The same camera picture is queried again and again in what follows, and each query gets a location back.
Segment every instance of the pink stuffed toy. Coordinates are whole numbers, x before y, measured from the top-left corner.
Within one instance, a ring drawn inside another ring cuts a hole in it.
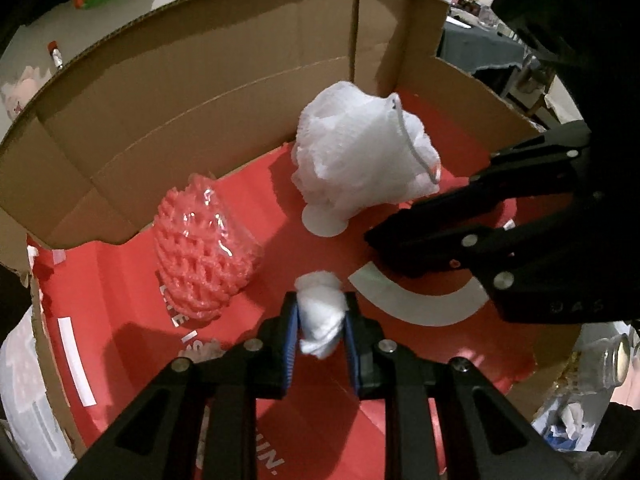
[[[22,76],[14,85],[5,84],[2,86],[2,100],[4,107],[13,121],[24,107],[37,94],[38,90],[51,78],[51,72],[47,70],[44,77],[40,76],[40,68],[30,66],[24,69]]]
[[[153,234],[165,299],[191,319],[220,316],[262,260],[262,248],[229,218],[210,178],[192,175],[158,206]]]

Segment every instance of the white printed stripe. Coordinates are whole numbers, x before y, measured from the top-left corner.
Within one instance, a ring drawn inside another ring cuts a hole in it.
[[[66,362],[71,370],[71,376],[74,378],[74,384],[80,396],[80,401],[84,407],[95,406],[97,403],[95,402],[94,393],[91,391],[91,386],[89,386],[89,381],[82,367],[76,337],[74,336],[74,328],[71,325],[71,318],[59,317],[58,327],[60,328],[60,335],[62,336],[62,346],[65,349]]]
[[[450,294],[417,294],[391,281],[373,262],[356,270],[349,281],[380,310],[421,326],[453,325],[475,314],[489,299],[475,278]]]
[[[189,332],[186,336],[184,336],[182,338],[182,342],[186,343],[187,341],[190,341],[191,339],[193,339],[197,335],[198,335],[198,332],[196,330],[193,330],[192,332]]]

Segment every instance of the glass jar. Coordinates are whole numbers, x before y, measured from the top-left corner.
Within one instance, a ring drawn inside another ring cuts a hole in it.
[[[626,334],[603,338],[573,352],[569,364],[556,382],[559,394],[596,394],[625,382],[630,363]]]
[[[478,22],[485,28],[496,28],[498,26],[498,17],[489,6],[480,7],[478,14]]]

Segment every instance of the pink foam net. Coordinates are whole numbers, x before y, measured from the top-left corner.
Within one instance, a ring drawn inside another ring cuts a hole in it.
[[[217,197],[214,181],[197,174],[184,191],[167,192],[153,232],[165,298],[192,319],[219,317],[262,259],[260,245]]]

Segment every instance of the gray tablecloth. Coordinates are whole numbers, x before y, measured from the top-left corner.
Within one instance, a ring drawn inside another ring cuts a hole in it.
[[[445,22],[438,57],[473,74],[485,68],[522,68],[525,51],[517,41],[496,32]]]

